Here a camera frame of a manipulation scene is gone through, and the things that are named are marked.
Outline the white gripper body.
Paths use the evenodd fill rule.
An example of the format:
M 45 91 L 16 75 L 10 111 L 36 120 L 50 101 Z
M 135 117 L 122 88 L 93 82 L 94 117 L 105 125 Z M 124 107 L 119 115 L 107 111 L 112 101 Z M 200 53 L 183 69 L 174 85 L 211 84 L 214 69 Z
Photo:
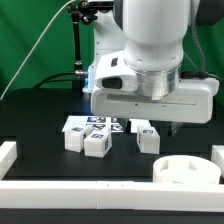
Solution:
M 213 96 L 213 78 L 182 80 L 172 93 L 156 101 L 134 93 L 95 87 L 91 112 L 115 118 L 206 123 L 212 116 Z

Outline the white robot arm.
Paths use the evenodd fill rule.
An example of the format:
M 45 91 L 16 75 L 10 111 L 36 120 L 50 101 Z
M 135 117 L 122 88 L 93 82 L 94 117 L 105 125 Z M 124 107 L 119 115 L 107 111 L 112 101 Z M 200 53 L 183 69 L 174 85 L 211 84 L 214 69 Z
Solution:
M 114 0 L 122 50 L 102 56 L 91 112 L 97 116 L 206 123 L 221 82 L 204 70 L 182 71 L 188 28 L 224 18 L 224 0 Z

